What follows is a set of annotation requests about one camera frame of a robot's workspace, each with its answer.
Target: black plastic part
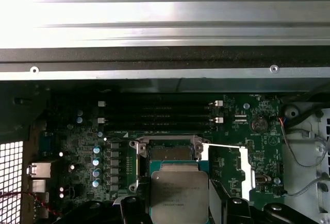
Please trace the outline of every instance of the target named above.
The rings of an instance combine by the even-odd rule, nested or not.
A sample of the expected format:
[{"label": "black plastic part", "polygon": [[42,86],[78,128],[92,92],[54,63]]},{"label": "black plastic part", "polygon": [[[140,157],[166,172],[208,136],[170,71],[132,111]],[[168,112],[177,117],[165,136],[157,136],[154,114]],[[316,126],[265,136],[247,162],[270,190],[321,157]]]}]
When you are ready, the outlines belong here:
[{"label": "black plastic part", "polygon": [[270,223],[274,224],[317,224],[317,222],[282,203],[269,203],[263,207],[263,211]]},{"label": "black plastic part", "polygon": [[102,202],[88,201],[62,216],[54,224],[89,223],[97,220],[103,209],[104,204]]},{"label": "black plastic part", "polygon": [[249,203],[242,198],[228,199],[225,212],[225,223],[253,224]]},{"label": "black plastic part", "polygon": [[293,126],[296,126],[296,125],[300,124],[301,122],[303,122],[305,119],[307,119],[312,114],[315,114],[317,111],[325,109],[325,108],[330,108],[330,102],[316,104],[312,108],[308,109],[307,111],[300,113],[299,116],[296,116],[293,119],[286,121],[284,123],[285,128],[288,129]]},{"label": "black plastic part", "polygon": [[123,224],[153,224],[138,197],[126,197],[120,202]]}]

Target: motherboard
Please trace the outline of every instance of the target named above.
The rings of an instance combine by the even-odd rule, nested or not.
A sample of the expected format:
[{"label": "motherboard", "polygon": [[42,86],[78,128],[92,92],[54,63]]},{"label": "motherboard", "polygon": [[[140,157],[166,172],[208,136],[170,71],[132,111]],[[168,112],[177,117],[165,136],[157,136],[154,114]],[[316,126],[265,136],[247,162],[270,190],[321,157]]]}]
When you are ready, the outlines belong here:
[{"label": "motherboard", "polygon": [[[208,193],[199,189],[211,179],[258,209],[282,203],[279,105],[267,94],[54,95],[39,139],[39,160],[56,158],[64,168],[52,179],[50,203],[65,212],[88,200],[113,202],[135,195],[144,178],[157,182],[166,175],[164,194],[182,178],[180,188],[203,199]],[[196,177],[187,171],[200,185],[191,185],[187,179]],[[253,179],[248,187],[247,178]],[[167,198],[163,206],[190,201]],[[152,219],[164,210],[151,206]]]}]

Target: ventilation grille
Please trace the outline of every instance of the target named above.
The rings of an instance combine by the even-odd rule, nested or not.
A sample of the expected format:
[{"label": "ventilation grille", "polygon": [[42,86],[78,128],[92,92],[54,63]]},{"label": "ventilation grille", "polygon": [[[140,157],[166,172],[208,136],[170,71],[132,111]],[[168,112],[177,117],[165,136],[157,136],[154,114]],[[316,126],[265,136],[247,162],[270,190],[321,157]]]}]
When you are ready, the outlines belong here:
[{"label": "ventilation grille", "polygon": [[[0,194],[22,190],[23,142],[0,145]],[[0,224],[20,223],[21,194],[0,198]]]}]

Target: green circuit board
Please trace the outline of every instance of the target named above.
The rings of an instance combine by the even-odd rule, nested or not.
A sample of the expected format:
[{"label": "green circuit board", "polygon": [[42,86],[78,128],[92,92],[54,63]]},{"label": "green circuit board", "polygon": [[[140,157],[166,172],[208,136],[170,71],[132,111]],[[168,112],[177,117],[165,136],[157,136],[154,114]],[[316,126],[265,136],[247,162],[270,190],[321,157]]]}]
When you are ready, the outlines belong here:
[{"label": "green circuit board", "polygon": [[[202,115],[195,115],[195,111],[207,111],[209,104],[216,100],[223,101],[223,106],[219,108],[223,123],[210,127],[209,117],[206,121],[200,121]],[[40,151],[40,154],[66,151],[69,154],[66,157],[68,163],[74,162],[80,169],[63,174],[63,177],[57,179],[57,185],[84,186],[79,196],[61,199],[63,204],[77,205],[91,199],[110,201],[120,196],[133,195],[129,186],[136,181],[136,150],[129,146],[129,141],[146,135],[181,134],[198,135],[213,144],[247,147],[249,163],[255,174],[271,179],[256,184],[256,188],[250,192],[251,204],[261,209],[269,202],[284,201],[276,193],[284,185],[281,129],[278,122],[280,103],[275,95],[103,94],[80,96],[79,99],[59,95],[54,96],[53,102],[48,118],[47,140],[40,140],[41,143],[51,140],[52,145],[43,146],[48,151]],[[160,112],[156,119],[155,110]],[[167,121],[171,115],[175,115],[179,121]],[[135,118],[135,121],[129,122],[130,118]],[[158,145],[187,146],[182,141],[166,141]],[[101,146],[99,154],[93,153],[95,146]],[[96,167],[92,164],[95,158],[100,159]],[[211,146],[209,165],[210,177],[221,183],[229,195],[241,197],[241,182],[245,174],[240,167],[239,150]],[[97,168],[101,170],[98,176],[100,185],[93,187],[93,171]]]}]

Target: cable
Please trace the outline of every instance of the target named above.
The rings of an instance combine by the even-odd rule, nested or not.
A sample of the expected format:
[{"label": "cable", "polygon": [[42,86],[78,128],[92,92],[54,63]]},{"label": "cable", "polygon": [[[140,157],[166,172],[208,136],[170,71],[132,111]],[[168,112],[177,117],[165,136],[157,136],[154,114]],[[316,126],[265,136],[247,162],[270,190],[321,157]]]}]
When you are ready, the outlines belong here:
[{"label": "cable", "polygon": [[302,136],[309,137],[311,139],[315,139],[316,141],[322,143],[324,146],[326,146],[327,140],[317,134],[315,134],[312,131],[305,130],[305,129],[289,129],[286,131],[286,134],[294,134],[294,133],[301,133]]},{"label": "cable", "polygon": [[330,92],[330,82],[327,82],[320,86],[317,86],[316,88],[310,90],[309,92],[299,94],[296,96],[284,96],[284,97],[281,97],[280,100],[283,103],[306,102],[317,94],[329,93],[329,92]]},{"label": "cable", "polygon": [[311,188],[313,185],[315,185],[315,184],[317,184],[319,182],[322,182],[322,181],[330,181],[329,176],[314,179],[308,185],[306,185],[304,188],[302,188],[300,191],[298,191],[296,193],[293,193],[293,194],[286,193],[286,194],[283,194],[283,196],[285,196],[285,197],[297,197],[297,196],[300,196],[300,195],[304,194],[306,191],[308,191],[308,189]]},{"label": "cable", "polygon": [[307,111],[301,113],[300,115],[294,117],[293,119],[290,119],[286,121],[285,128],[291,128],[293,126],[296,126],[303,122],[305,119],[307,119],[309,116],[314,114],[315,112],[322,110],[324,108],[330,108],[330,102],[320,103],[314,105],[312,108],[308,109]]},{"label": "cable", "polygon": [[41,204],[41,206],[43,206],[49,212],[51,212],[52,214],[57,215],[57,216],[60,215],[56,211],[50,209],[44,201],[41,201],[36,195],[34,195],[31,192],[7,192],[7,193],[4,193],[4,194],[0,195],[0,198],[9,197],[9,196],[16,196],[16,195],[19,195],[19,194],[27,194],[29,196],[32,196],[35,199],[35,201],[39,202]]},{"label": "cable", "polygon": [[284,142],[285,142],[285,144],[287,145],[287,147],[288,147],[288,149],[289,149],[289,151],[290,151],[292,157],[294,158],[295,162],[296,162],[298,165],[300,165],[300,166],[302,166],[302,167],[306,167],[306,168],[316,167],[316,166],[320,165],[320,164],[322,163],[322,161],[324,160],[327,151],[330,149],[330,137],[329,137],[329,139],[328,139],[328,141],[327,141],[327,143],[326,143],[326,145],[325,145],[325,148],[324,148],[323,154],[322,154],[322,156],[321,156],[321,159],[320,159],[319,161],[317,161],[314,165],[306,166],[306,165],[301,164],[301,163],[297,160],[297,158],[296,158],[296,156],[295,156],[295,154],[294,154],[294,152],[293,152],[293,150],[292,150],[292,148],[291,148],[291,146],[290,146],[290,144],[289,144],[289,142],[288,142],[287,135],[286,135],[286,133],[285,133],[285,129],[284,129],[284,123],[283,123],[283,121],[282,121],[281,118],[278,118],[278,120],[279,120],[279,122],[280,122],[280,129],[281,129],[282,134],[283,134]]}]

